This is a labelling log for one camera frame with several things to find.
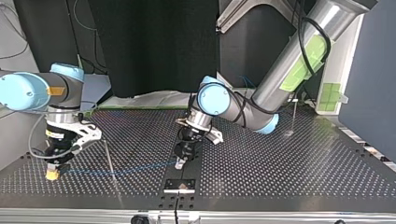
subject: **robotic arm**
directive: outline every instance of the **robotic arm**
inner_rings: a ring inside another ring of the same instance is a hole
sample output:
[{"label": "robotic arm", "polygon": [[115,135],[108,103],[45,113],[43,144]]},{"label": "robotic arm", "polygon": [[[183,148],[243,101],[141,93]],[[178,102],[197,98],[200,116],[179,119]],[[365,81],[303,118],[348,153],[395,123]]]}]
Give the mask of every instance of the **robotic arm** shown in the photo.
[{"label": "robotic arm", "polygon": [[48,180],[58,179],[69,169],[68,161],[102,137],[100,129],[78,113],[83,83],[80,68],[61,63],[53,64],[49,73],[0,73],[1,104],[16,111],[48,109],[44,155],[37,155],[29,146],[33,156],[47,162]]},{"label": "robotic arm", "polygon": [[[299,19],[299,31],[250,99],[230,91],[213,77],[205,77],[190,103],[187,117],[177,120],[184,127],[177,134],[180,141],[174,150],[178,157],[176,168],[181,169],[194,158],[196,145],[205,137],[214,144],[223,141],[221,132],[211,125],[215,116],[257,133],[271,133],[279,122],[276,111],[324,64],[331,43],[357,16],[368,12],[376,3],[376,0],[318,0],[309,15]],[[303,21],[312,26],[302,29]]]}]

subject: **yellow object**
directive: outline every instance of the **yellow object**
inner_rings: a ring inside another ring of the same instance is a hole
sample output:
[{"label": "yellow object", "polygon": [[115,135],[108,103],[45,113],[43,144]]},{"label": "yellow object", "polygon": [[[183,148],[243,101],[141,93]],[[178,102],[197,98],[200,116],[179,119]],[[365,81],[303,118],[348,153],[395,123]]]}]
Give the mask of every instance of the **yellow object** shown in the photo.
[{"label": "yellow object", "polygon": [[58,170],[47,170],[46,178],[48,180],[57,180],[59,179],[59,171]]},{"label": "yellow object", "polygon": [[64,94],[64,87],[48,87],[47,88],[48,95],[63,95]]}]

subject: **green label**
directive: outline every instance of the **green label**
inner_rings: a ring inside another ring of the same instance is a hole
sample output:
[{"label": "green label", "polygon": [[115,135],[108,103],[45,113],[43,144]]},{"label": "green label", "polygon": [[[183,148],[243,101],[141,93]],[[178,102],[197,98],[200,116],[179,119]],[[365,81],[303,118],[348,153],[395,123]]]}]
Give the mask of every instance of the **green label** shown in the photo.
[{"label": "green label", "polygon": [[340,99],[341,84],[323,83],[322,93],[319,98],[319,111],[335,111]]},{"label": "green label", "polygon": [[[315,72],[323,65],[321,59],[326,52],[326,41],[321,35],[314,35],[305,47],[306,56]],[[304,79],[309,79],[311,74],[305,65],[303,55],[291,68],[288,76],[283,81],[282,91],[294,91]]]}]

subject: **light blue joint cap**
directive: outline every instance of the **light blue joint cap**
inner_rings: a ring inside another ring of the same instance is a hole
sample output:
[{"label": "light blue joint cap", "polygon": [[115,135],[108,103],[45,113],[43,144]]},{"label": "light blue joint cap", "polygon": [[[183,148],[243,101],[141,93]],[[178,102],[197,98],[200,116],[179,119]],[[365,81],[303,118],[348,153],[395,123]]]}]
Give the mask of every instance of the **light blue joint cap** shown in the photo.
[{"label": "light blue joint cap", "polygon": [[220,85],[223,84],[213,77],[205,77],[201,84],[207,84],[198,93],[198,103],[202,110],[209,115],[220,115],[224,113],[230,106],[230,93]]},{"label": "light blue joint cap", "polygon": [[271,132],[274,131],[274,129],[276,128],[277,123],[279,122],[279,115],[278,114],[274,114],[273,118],[271,119],[271,121],[265,125],[265,127],[263,127],[262,129],[255,131],[256,133],[263,133],[263,134],[269,134]]},{"label": "light blue joint cap", "polygon": [[65,63],[53,63],[49,70],[51,73],[58,73],[66,77],[71,77],[84,82],[84,71],[74,65]]},{"label": "light blue joint cap", "polygon": [[215,79],[213,77],[209,77],[209,76],[204,77],[204,79],[202,80],[201,84],[206,84],[206,83],[210,83],[210,82],[216,82],[216,83],[220,83],[220,84],[224,85],[224,83],[222,81],[217,80],[217,79]]},{"label": "light blue joint cap", "polygon": [[0,103],[12,110],[38,109],[47,105],[48,83],[31,73],[13,73],[0,77]]}]

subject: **optical breadboard table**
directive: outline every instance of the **optical breadboard table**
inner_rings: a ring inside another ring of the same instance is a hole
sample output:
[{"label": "optical breadboard table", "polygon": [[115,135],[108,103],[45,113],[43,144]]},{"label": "optical breadboard table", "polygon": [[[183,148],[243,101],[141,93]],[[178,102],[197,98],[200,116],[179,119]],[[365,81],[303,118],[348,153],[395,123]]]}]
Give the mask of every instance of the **optical breadboard table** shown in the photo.
[{"label": "optical breadboard table", "polygon": [[[276,131],[269,135],[214,118],[224,143],[205,141],[194,161],[179,171],[173,147],[180,128],[175,120],[183,114],[95,112],[92,121],[103,130],[114,172],[102,143],[74,158],[71,170],[57,181],[46,180],[46,163],[21,155],[0,171],[0,211],[396,214],[396,174],[310,108],[299,107],[295,119],[291,110],[281,113]],[[195,192],[164,193],[170,179],[194,180]]]}]

